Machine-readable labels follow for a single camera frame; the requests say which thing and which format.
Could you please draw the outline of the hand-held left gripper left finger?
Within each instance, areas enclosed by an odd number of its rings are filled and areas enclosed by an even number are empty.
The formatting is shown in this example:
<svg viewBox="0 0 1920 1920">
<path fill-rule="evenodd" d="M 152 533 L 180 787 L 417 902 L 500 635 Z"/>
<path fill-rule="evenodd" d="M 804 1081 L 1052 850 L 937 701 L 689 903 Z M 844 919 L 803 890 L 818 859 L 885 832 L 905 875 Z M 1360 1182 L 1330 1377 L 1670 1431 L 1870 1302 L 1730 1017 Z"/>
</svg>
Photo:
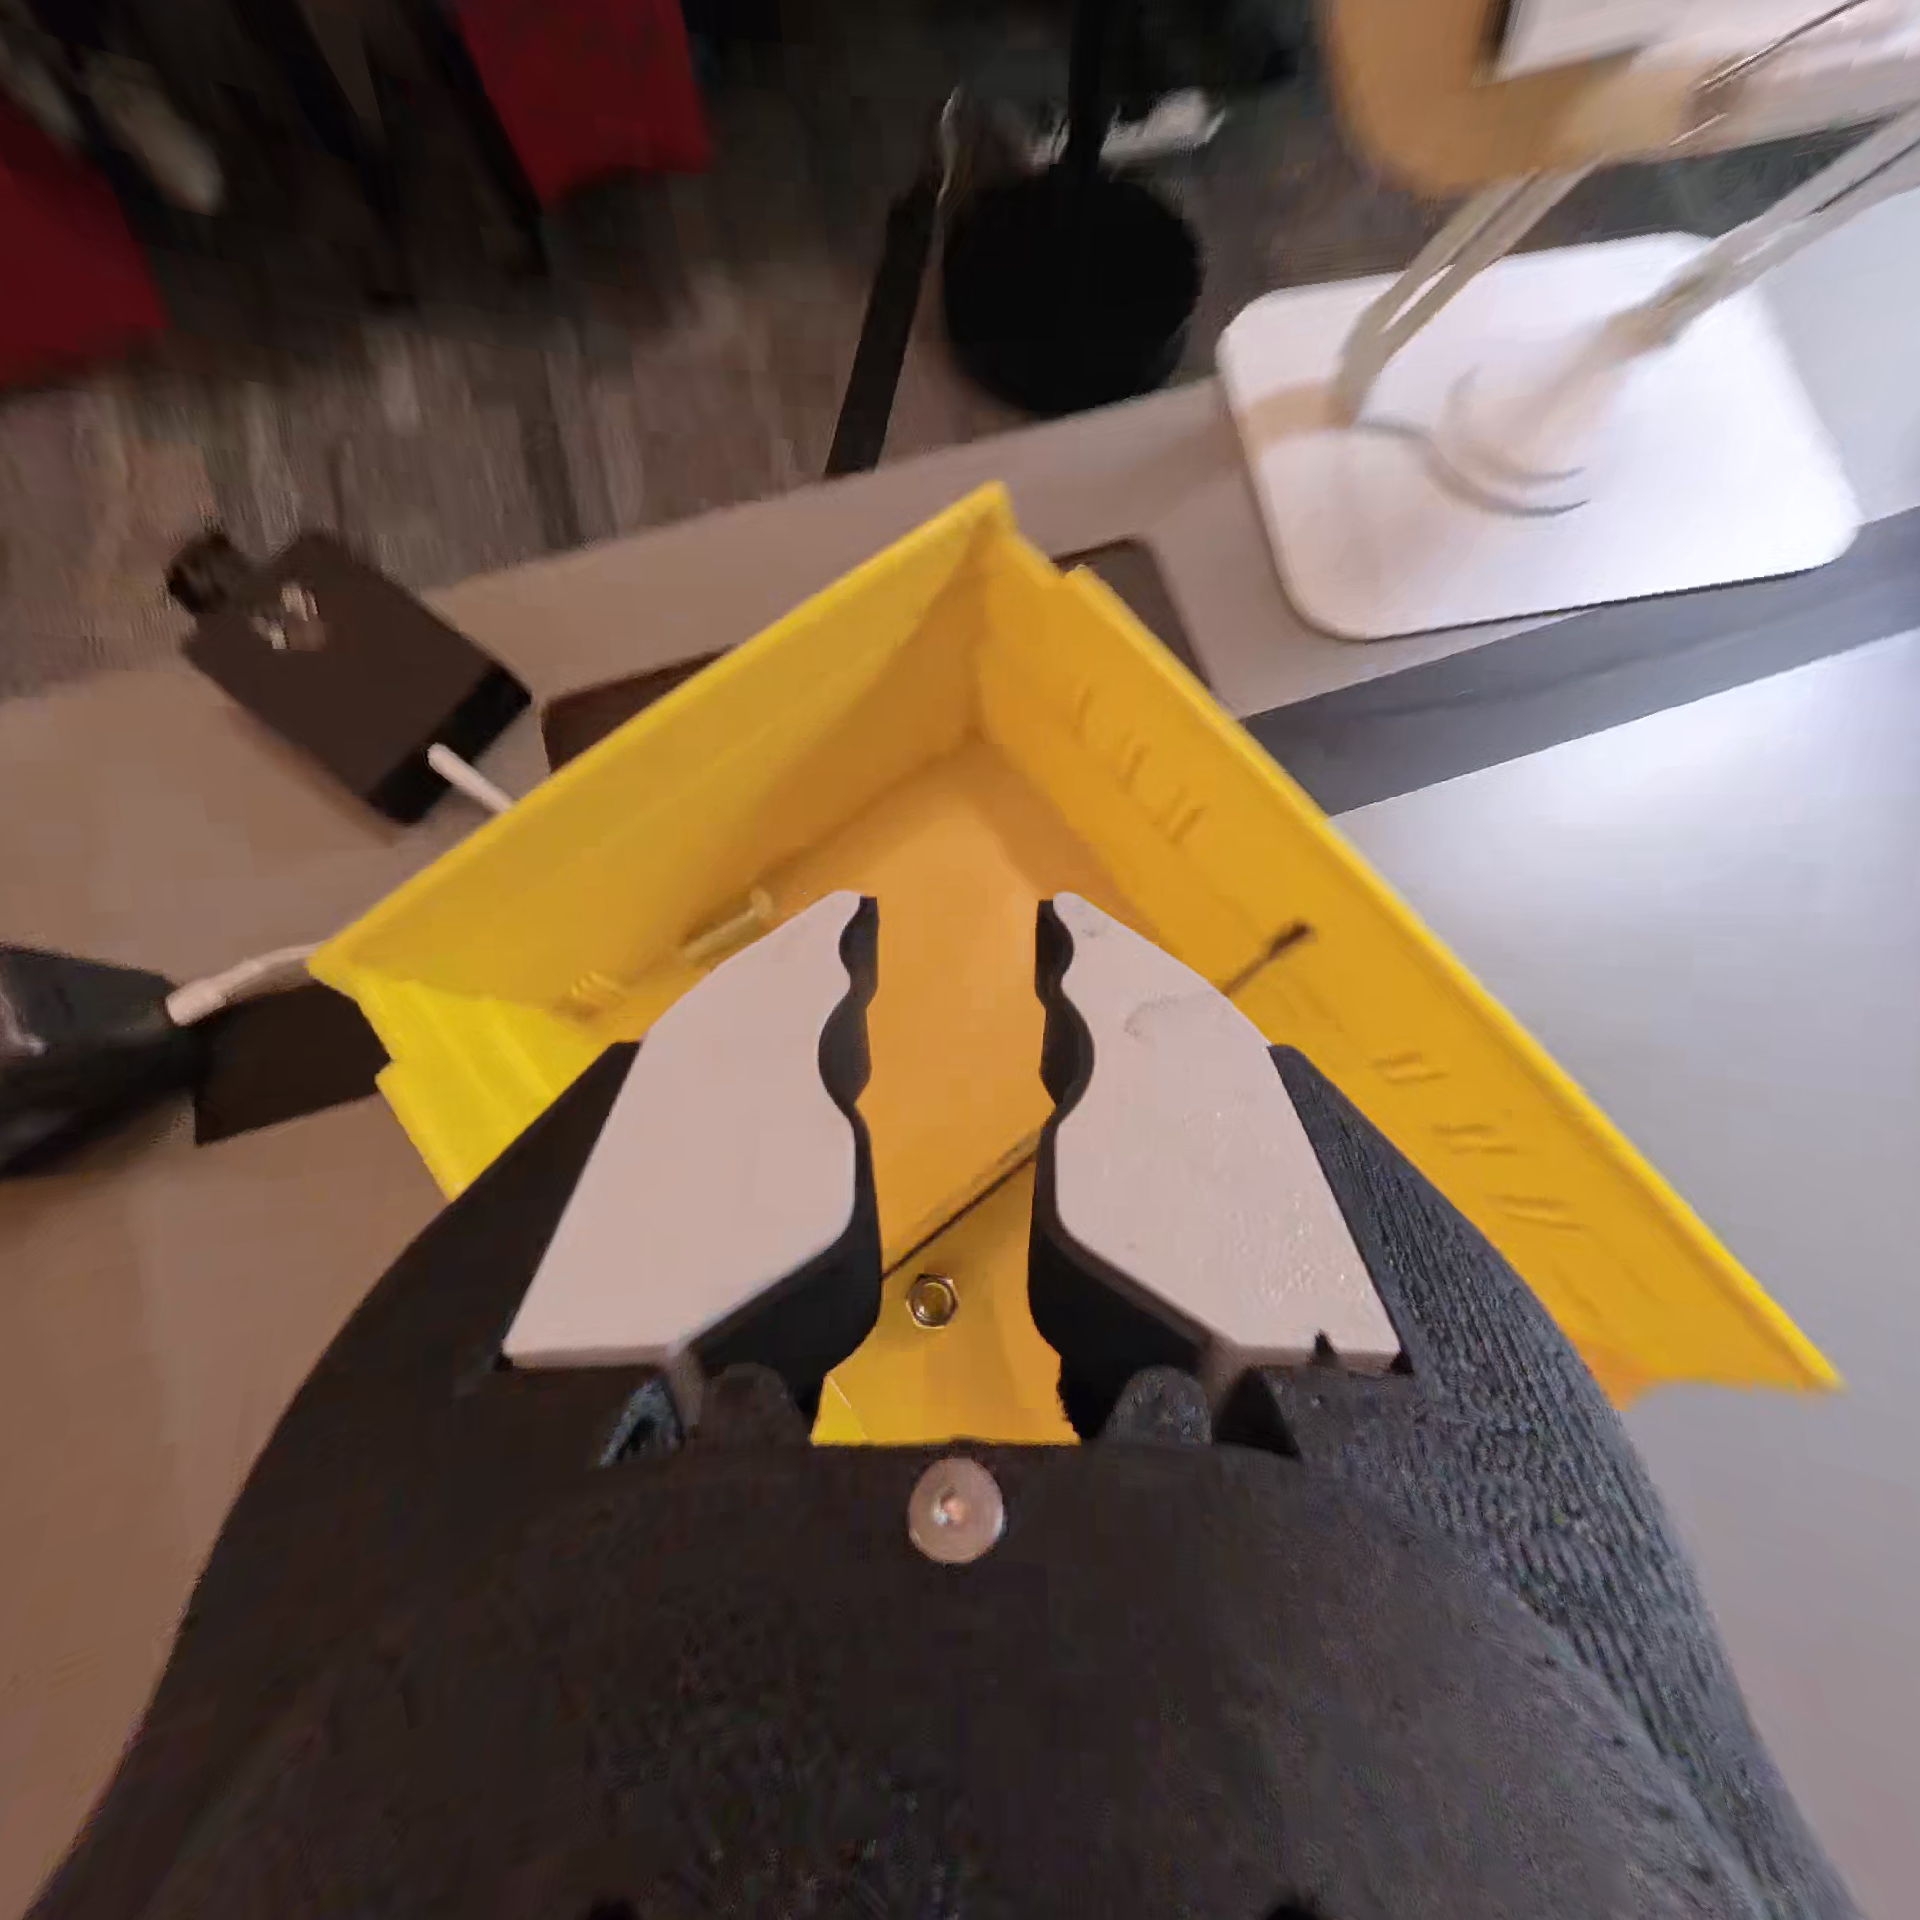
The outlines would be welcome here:
<svg viewBox="0 0 1920 1920">
<path fill-rule="evenodd" d="M 504 1341 L 516 1373 L 638 1365 L 684 1419 L 774 1377 L 804 1427 L 881 1312 L 872 1080 L 881 909 L 827 894 L 638 1043 Z"/>
</svg>

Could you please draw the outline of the printed instruction sheet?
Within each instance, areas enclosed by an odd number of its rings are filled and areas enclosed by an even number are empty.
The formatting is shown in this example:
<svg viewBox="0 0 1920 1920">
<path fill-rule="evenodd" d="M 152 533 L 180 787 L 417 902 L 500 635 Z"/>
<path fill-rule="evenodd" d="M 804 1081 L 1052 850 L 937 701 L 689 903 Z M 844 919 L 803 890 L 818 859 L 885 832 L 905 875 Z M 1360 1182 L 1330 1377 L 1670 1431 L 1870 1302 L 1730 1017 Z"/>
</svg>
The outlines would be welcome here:
<svg viewBox="0 0 1920 1920">
<path fill-rule="evenodd" d="M 1753 57 L 1905 57 L 1915 3 L 1508 3 L 1496 13 L 1500 80 L 1611 57 L 1722 70 Z"/>
</svg>

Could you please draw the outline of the black power adapter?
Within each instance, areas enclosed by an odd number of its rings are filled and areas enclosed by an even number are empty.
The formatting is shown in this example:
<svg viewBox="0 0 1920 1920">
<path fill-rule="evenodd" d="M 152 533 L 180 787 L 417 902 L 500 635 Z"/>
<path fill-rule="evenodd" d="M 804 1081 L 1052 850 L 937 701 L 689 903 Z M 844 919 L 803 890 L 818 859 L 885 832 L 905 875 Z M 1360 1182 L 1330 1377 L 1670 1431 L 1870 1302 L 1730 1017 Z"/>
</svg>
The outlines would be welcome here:
<svg viewBox="0 0 1920 1920">
<path fill-rule="evenodd" d="M 173 984 L 66 951 L 2 949 L 2 1176 L 50 1171 L 169 1103 L 195 1143 L 272 1130 L 378 1091 L 392 1056 L 310 949 Z"/>
</svg>

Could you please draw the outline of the black device with knob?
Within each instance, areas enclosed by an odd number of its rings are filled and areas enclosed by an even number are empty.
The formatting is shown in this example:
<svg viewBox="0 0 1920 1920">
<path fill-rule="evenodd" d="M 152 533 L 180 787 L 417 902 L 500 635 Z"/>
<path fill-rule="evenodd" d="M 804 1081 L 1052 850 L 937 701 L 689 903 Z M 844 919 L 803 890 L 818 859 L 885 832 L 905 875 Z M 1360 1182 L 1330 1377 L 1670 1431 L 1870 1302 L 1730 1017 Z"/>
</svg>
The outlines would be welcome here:
<svg viewBox="0 0 1920 1920">
<path fill-rule="evenodd" d="M 182 656 L 283 745 L 392 826 L 450 791 L 532 694 L 475 641 L 336 536 L 272 559 L 224 531 L 185 542 L 165 576 L 195 627 Z"/>
</svg>

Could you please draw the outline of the black round floor base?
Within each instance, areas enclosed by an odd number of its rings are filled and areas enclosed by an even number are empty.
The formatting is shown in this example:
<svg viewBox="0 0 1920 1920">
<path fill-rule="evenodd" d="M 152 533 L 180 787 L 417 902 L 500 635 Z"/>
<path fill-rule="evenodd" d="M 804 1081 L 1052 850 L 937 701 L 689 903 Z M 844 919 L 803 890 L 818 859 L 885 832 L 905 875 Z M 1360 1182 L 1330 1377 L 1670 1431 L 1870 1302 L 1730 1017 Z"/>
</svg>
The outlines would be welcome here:
<svg viewBox="0 0 1920 1920">
<path fill-rule="evenodd" d="M 1074 5 L 1058 158 L 980 186 L 944 240 L 949 347 L 979 389 L 1028 416 L 1157 391 L 1184 355 L 1205 288 L 1187 217 L 1101 158 L 1121 14 L 1118 3 Z"/>
</svg>

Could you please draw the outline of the large yellow plastic bin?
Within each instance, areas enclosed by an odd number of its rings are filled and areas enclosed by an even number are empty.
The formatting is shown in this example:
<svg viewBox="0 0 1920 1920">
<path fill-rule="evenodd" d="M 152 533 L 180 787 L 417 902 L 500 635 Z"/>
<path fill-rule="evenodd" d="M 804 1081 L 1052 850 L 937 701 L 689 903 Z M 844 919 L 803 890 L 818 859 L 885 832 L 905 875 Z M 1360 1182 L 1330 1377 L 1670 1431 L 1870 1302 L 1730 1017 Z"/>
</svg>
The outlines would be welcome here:
<svg viewBox="0 0 1920 1920">
<path fill-rule="evenodd" d="M 1355 846 L 984 488 L 557 768 L 328 942 L 462 1195 L 765 902 L 881 909 L 860 1110 L 899 1262 L 1048 1117 L 1036 931 L 1072 893 L 1298 1049 L 1506 1258 L 1608 1397 L 1841 1377 Z"/>
</svg>

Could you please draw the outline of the black flat mat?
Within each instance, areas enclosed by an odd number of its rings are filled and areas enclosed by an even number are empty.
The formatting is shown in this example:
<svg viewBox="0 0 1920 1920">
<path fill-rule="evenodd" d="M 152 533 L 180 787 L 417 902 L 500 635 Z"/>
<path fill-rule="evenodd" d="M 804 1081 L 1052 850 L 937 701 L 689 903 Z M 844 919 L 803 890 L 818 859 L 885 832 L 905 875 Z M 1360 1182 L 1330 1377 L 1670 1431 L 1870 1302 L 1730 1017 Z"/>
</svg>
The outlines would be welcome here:
<svg viewBox="0 0 1920 1920">
<path fill-rule="evenodd" d="M 1061 571 L 1084 569 L 1100 578 L 1203 683 L 1210 683 L 1198 662 L 1184 616 L 1180 613 L 1157 555 L 1142 539 L 1118 539 L 1052 555 Z M 539 711 L 539 734 L 547 768 L 557 773 L 584 757 L 598 742 L 657 707 L 672 691 L 692 682 L 720 655 L 689 656 L 642 673 L 576 689 Z"/>
</svg>

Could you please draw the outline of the black desk leg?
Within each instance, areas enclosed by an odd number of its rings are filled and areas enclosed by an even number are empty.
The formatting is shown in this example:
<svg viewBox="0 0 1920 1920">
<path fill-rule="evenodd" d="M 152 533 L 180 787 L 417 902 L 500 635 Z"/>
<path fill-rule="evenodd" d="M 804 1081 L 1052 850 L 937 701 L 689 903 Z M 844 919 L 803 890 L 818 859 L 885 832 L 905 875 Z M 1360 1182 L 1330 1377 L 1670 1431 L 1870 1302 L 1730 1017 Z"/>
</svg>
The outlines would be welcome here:
<svg viewBox="0 0 1920 1920">
<path fill-rule="evenodd" d="M 872 473 L 881 464 L 922 312 L 934 233 L 950 193 L 963 101 L 961 88 L 947 94 L 929 123 L 915 177 L 886 208 L 881 256 L 822 467 L 826 481 Z"/>
</svg>

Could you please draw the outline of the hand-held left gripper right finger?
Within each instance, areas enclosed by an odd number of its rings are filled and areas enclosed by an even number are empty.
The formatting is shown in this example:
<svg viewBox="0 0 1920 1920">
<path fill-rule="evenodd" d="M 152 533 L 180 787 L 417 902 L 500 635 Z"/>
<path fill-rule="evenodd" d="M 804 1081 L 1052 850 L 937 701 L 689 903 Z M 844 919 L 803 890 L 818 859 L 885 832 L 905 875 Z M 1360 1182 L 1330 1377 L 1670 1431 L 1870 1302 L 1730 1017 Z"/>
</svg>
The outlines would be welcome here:
<svg viewBox="0 0 1920 1920">
<path fill-rule="evenodd" d="M 1256 1370 L 1404 1359 L 1305 1120 L 1228 991 L 1096 906 L 1040 906 L 1030 1317 L 1067 1425 L 1168 1370 L 1221 1406 Z"/>
</svg>

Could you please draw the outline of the dark red ottoman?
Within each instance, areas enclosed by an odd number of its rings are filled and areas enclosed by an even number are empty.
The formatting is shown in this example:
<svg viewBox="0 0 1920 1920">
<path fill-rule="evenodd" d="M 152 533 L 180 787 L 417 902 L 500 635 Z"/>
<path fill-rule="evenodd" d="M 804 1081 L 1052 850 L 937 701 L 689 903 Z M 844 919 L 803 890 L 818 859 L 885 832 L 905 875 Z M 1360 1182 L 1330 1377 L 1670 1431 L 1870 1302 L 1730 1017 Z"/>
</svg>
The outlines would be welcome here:
<svg viewBox="0 0 1920 1920">
<path fill-rule="evenodd" d="M 682 3 L 454 3 L 448 14 L 539 203 L 712 162 Z"/>
<path fill-rule="evenodd" d="M 112 361 L 166 325 L 102 174 L 2 104 L 2 389 Z"/>
</svg>

